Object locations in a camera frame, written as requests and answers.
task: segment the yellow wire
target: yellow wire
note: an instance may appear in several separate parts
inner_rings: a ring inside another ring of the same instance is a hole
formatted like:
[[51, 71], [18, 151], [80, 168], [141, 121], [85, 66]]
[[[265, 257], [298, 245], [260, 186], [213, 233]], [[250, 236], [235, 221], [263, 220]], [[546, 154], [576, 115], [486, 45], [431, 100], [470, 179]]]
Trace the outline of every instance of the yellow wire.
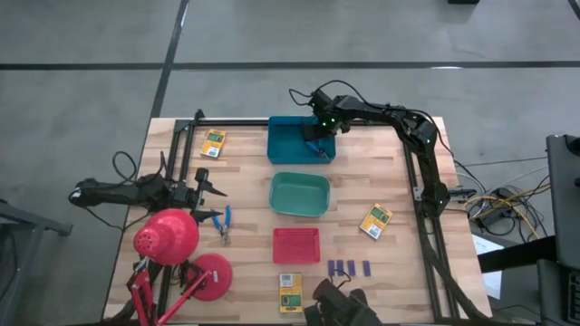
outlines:
[[[532, 233], [534, 234], [534, 236], [536, 237], [536, 239], [539, 239], [540, 238], [539, 235], [537, 235], [537, 233], [536, 233], [536, 229], [527, 220], [527, 217], [522, 212], [520, 212], [519, 209], [517, 209], [517, 207], [513, 206], [506, 199], [501, 199], [501, 198], [497, 198], [497, 197], [493, 197], [493, 196], [473, 197], [473, 198], [470, 198], [465, 203], [465, 205], [467, 205], [467, 204], [469, 204], [471, 202], [474, 202], [476, 200], [480, 200], [480, 199], [497, 200], [497, 201], [499, 201], [499, 202], [501, 202], [503, 204], [506, 204], [506, 205], [510, 206], [519, 215], [519, 217], [521, 217], [527, 223], [527, 226], [529, 226], [529, 228], [532, 230]], [[473, 220], [473, 219], [476, 219], [476, 218], [480, 218], [480, 216], [473, 216], [469, 220]]]
[[[525, 196], [525, 195], [527, 195], [527, 194], [529, 194], [529, 193], [532, 193], [532, 192], [538, 191], [539, 189], [542, 189], [542, 190], [544, 190], [544, 188], [546, 188], [546, 187], [550, 187], [550, 184], [549, 184], [549, 183], [547, 183], [547, 184], [545, 184], [545, 185], [542, 185], [542, 186], [540, 186], [540, 187], [537, 187], [537, 188], [533, 188], [533, 189], [526, 190], [526, 191], [524, 191], [524, 192], [521, 192], [521, 193], [519, 193], [519, 194], [515, 194], [515, 195], [514, 195], [514, 196], [512, 196], [512, 197], [508, 197], [508, 198], [506, 198], [506, 199], [504, 199], [504, 200], [509, 202], [509, 201], [512, 201], [512, 200], [514, 200], [514, 199], [518, 199], [518, 198], [520, 198], [520, 197], [523, 197], [523, 196]], [[471, 200], [471, 199], [470, 199], [470, 200], [468, 200], [468, 203], [471, 203], [471, 202], [475, 201], [475, 199], [474, 199], [474, 200]], [[491, 214], [493, 211], [497, 210], [497, 209], [498, 209], [500, 206], [501, 206], [501, 205], [499, 205], [499, 206], [493, 206], [493, 207], [489, 208], [488, 210], [486, 210], [485, 212], [483, 212], [483, 213], [481, 213], [481, 214], [478, 214], [478, 215], [477, 215], [477, 217], [483, 217], [483, 216], [487, 216], [487, 215]]]

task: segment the concrete floor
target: concrete floor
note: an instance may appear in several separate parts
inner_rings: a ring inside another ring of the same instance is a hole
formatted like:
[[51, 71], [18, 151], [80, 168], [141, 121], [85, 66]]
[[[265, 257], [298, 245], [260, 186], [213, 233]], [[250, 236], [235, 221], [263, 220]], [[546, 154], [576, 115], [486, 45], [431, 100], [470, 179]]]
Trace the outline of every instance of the concrete floor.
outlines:
[[[178, 6], [0, 0], [0, 63], [163, 62]], [[566, 0], [482, 0], [477, 7], [444, 0], [195, 0], [183, 28], [176, 62], [580, 60], [580, 21]], [[114, 180], [116, 150], [139, 156], [159, 78], [160, 71], [0, 71], [0, 197], [74, 224], [69, 238], [43, 240], [19, 324], [99, 320], [120, 235], [66, 197], [85, 177]], [[212, 117], [307, 114], [287, 88], [310, 91], [336, 78], [369, 101], [443, 116], [464, 164], [542, 156], [548, 134], [580, 134], [579, 69], [173, 72], [160, 115], [192, 116], [197, 108]], [[471, 171], [493, 187], [544, 165]], [[514, 185], [533, 187], [546, 174]], [[551, 234], [549, 194], [531, 202]], [[126, 208], [96, 211], [120, 225]]]

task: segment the yellow label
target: yellow label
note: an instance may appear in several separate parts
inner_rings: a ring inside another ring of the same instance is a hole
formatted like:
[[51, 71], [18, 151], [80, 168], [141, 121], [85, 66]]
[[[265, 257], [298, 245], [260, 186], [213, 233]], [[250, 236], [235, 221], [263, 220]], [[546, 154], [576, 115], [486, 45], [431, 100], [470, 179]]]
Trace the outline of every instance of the yellow label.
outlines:
[[302, 275], [280, 274], [280, 312], [302, 312]]
[[390, 210], [379, 204], [374, 204], [369, 213], [364, 217], [360, 228], [376, 240], [381, 236], [384, 227], [391, 221], [391, 217], [392, 212]]
[[210, 129], [206, 136], [206, 141], [204, 141], [203, 147], [201, 148], [201, 154], [217, 158], [221, 147], [224, 145], [224, 141], [226, 141], [225, 131]]

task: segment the red lamp base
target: red lamp base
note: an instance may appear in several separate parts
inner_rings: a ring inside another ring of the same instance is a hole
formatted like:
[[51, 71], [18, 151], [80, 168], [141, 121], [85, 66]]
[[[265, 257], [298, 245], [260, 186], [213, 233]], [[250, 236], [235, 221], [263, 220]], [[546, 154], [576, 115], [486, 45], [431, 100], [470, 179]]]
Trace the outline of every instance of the red lamp base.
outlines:
[[[193, 294], [194, 298], [209, 302], [217, 300], [226, 294], [234, 278], [232, 265], [226, 258], [219, 254], [203, 254], [191, 263], [204, 272], [211, 272], [206, 286], [203, 289], [195, 291]], [[195, 277], [193, 271], [188, 271], [188, 283], [192, 281], [193, 277]]]

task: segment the red lamp shade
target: red lamp shade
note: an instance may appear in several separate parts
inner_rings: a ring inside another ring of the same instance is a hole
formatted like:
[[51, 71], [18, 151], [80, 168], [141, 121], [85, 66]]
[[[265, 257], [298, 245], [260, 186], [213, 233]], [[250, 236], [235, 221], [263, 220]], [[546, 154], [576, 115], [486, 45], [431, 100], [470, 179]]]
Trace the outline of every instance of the red lamp shade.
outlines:
[[198, 224], [187, 212], [168, 208], [150, 218], [133, 238], [135, 250], [157, 264], [180, 264], [196, 250]]

